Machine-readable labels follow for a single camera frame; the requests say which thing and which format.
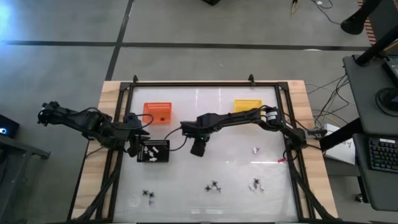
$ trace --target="orange container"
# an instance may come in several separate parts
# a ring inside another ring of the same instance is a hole
[[[144,114],[151,114],[154,117],[152,124],[169,124],[172,120],[171,103],[144,103]],[[150,116],[143,116],[142,121],[149,123]]]

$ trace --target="concrete floor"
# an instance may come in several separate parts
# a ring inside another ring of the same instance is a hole
[[[356,0],[332,0],[330,17],[342,21],[357,10]],[[289,0],[222,0],[210,7],[200,0],[135,0],[125,42],[368,46],[366,34],[345,34],[309,0],[290,15]],[[0,1],[0,40],[115,42],[127,0]],[[38,125],[43,102],[82,110],[96,106],[113,47],[0,45],[0,113],[21,124],[18,140],[51,151],[34,159],[27,182],[10,211],[29,223],[61,222],[67,217],[87,141],[63,126]],[[342,75],[347,51],[122,48],[113,80],[305,80],[322,85]],[[330,92],[309,96],[320,109]],[[341,94],[353,100],[349,86]],[[332,110],[343,105],[336,100]],[[338,115],[358,117],[354,106]],[[397,220],[398,213],[371,210],[353,202],[354,177],[330,179],[340,218]]]

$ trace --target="wooden board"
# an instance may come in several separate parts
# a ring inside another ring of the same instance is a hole
[[[299,121],[306,128],[314,128],[313,117],[311,112],[310,103],[308,101],[307,91],[303,81],[256,81],[256,82],[288,82],[290,97],[294,107],[294,115],[297,121]],[[119,87],[121,81],[108,81],[104,82],[101,98],[99,99],[98,109],[102,112],[114,115],[116,109],[116,102],[118,100]],[[127,97],[123,98],[123,105],[121,109],[121,118],[124,114]],[[319,146],[319,143],[315,140],[309,139],[309,144]],[[91,142],[88,146],[88,153],[99,148],[98,142]],[[329,178],[326,173],[325,163],[323,161],[322,152],[319,149],[308,147],[303,150],[303,156],[305,161],[305,168],[307,170],[308,181],[312,192],[315,194],[320,203],[327,209],[327,211],[337,217],[337,211],[335,202],[331,192]],[[76,218],[81,215],[86,207],[93,201],[96,194],[99,192],[101,187],[101,181],[104,171],[104,163],[106,159],[106,150],[102,150],[92,154],[85,161],[83,166],[83,172],[81,175],[78,192],[76,195],[76,201],[73,208],[72,218]],[[103,216],[105,217],[108,212],[108,201],[111,190],[108,191],[106,202],[104,205]],[[303,205],[304,217],[308,217],[308,211],[306,209],[305,196],[300,193],[300,198]]]

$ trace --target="transparent table surface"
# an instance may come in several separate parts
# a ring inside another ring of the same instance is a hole
[[[131,111],[141,114],[145,102],[172,102],[172,122],[145,129],[151,139],[163,139],[181,121],[205,113],[233,112],[235,99],[260,99],[277,106],[274,87],[135,88]],[[185,136],[171,134],[170,148]],[[193,139],[170,152],[167,163],[137,162],[123,156],[115,222],[292,222],[297,221],[292,183],[282,158],[282,133],[255,124],[223,128],[210,136],[205,155],[190,154]],[[253,148],[258,147],[257,154]],[[254,188],[254,179],[260,185]],[[205,187],[215,180],[220,192]],[[155,194],[150,199],[143,190]]]

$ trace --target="yellow bin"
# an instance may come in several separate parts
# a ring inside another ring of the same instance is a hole
[[[259,108],[262,106],[262,100],[235,100],[234,113]]]

